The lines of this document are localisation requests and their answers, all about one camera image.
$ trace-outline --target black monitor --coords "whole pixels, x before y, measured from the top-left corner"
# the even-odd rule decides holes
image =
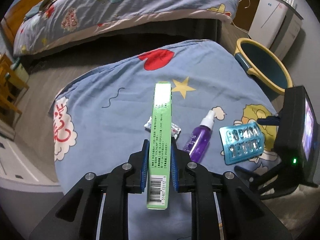
[[[301,166],[307,182],[320,184],[319,124],[303,86],[285,90],[280,118],[274,151],[282,162]]]

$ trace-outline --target metal screw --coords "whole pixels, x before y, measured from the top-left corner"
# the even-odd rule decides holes
[[[93,179],[94,178],[94,173],[92,173],[92,172],[89,172],[89,173],[87,173],[86,175],[85,175],[85,179],[87,179],[87,180],[91,180],[91,179]]]
[[[130,170],[132,168],[132,165],[130,163],[125,163],[122,165],[122,169],[124,170]]]
[[[190,169],[194,169],[194,168],[197,167],[197,164],[194,163],[194,162],[189,162],[189,163],[187,164],[187,166],[188,166]]]
[[[233,179],[235,177],[231,171],[226,172],[224,176],[226,176],[227,179]]]

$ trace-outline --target bottle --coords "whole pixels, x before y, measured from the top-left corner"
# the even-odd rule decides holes
[[[203,156],[209,140],[211,137],[211,131],[214,123],[215,111],[210,110],[207,116],[202,119],[200,126],[196,127],[183,148],[184,151],[188,152],[193,162],[199,162]]]

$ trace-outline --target white bottle cap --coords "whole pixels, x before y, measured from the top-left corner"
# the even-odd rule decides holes
[[[200,125],[204,125],[204,126],[208,127],[210,130],[212,130],[215,115],[216,115],[216,112],[213,110],[210,110],[208,112],[207,116],[204,119],[202,119]]]

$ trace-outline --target barcode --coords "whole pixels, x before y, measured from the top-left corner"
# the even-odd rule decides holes
[[[149,204],[164,205],[166,176],[151,175],[149,184]]]

